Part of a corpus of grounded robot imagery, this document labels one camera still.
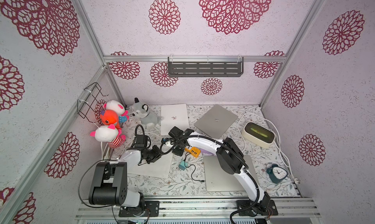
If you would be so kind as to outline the teal charger plug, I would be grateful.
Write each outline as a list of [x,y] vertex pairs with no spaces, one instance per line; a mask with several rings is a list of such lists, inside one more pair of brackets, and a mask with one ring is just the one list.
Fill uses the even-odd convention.
[[179,168],[180,170],[185,171],[185,170],[188,168],[188,164],[183,160],[183,161],[181,161],[180,164],[178,165],[178,168]]

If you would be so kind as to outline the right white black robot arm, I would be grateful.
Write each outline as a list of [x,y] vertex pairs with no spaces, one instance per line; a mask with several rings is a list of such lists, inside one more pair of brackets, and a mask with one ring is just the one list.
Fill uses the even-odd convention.
[[[212,139],[191,129],[183,132],[177,127],[172,128],[169,136],[169,138],[162,139],[160,150],[163,155],[177,148],[181,150],[187,147],[202,149],[216,155],[222,170],[233,175],[242,185],[249,199],[237,203],[237,210],[229,216],[231,223],[235,223],[233,217],[236,214],[252,217],[257,215],[278,215],[274,200],[258,185],[254,176],[250,173],[250,167],[246,164],[243,153],[231,138],[225,138],[224,140]],[[170,142],[171,148],[164,152],[162,151],[163,146],[167,142]]]

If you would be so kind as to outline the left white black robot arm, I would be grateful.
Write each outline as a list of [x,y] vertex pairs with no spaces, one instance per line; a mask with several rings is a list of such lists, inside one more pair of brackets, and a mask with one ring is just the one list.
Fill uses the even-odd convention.
[[143,193],[128,188],[128,169],[140,166],[142,161],[151,164],[160,159],[162,153],[154,145],[152,147],[130,147],[119,159],[103,159],[95,162],[95,168],[88,203],[84,202],[78,187],[81,202],[90,208],[113,208],[115,205],[123,209],[123,216],[150,216]]

